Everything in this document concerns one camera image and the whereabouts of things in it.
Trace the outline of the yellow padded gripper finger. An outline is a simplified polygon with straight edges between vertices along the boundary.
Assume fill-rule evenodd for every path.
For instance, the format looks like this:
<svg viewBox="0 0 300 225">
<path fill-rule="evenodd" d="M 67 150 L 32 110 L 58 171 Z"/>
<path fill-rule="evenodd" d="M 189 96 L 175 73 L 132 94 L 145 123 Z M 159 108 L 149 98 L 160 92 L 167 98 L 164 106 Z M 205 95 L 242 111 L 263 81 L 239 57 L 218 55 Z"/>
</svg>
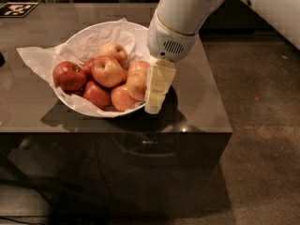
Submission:
<svg viewBox="0 0 300 225">
<path fill-rule="evenodd" d="M 144 106 L 147 113 L 159 113 L 175 74 L 174 63 L 166 59 L 158 59 L 150 66 L 147 71 Z"/>
</svg>

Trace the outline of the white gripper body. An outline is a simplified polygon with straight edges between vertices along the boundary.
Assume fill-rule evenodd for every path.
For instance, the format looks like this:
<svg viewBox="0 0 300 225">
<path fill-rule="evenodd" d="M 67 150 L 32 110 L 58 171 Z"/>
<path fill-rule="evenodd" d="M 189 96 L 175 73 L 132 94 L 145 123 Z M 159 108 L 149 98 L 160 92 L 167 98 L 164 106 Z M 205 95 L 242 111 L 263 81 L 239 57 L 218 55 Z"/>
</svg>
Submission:
<svg viewBox="0 0 300 225">
<path fill-rule="evenodd" d="M 147 33 L 147 48 L 152 56 L 172 62 L 183 60 L 195 41 L 195 35 L 182 35 L 166 26 L 155 12 Z"/>
</svg>

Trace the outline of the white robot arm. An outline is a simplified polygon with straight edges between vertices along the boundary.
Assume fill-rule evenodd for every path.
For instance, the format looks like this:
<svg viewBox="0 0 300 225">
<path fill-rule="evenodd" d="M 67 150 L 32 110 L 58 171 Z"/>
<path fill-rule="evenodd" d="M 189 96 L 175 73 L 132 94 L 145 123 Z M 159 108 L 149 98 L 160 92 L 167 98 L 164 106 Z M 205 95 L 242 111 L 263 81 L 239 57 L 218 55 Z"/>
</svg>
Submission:
<svg viewBox="0 0 300 225">
<path fill-rule="evenodd" d="M 146 79 L 145 111 L 157 114 L 183 60 L 207 18 L 225 0 L 159 0 L 147 34 L 147 48 L 157 61 Z M 240 0 L 300 49 L 300 0 Z"/>
</svg>

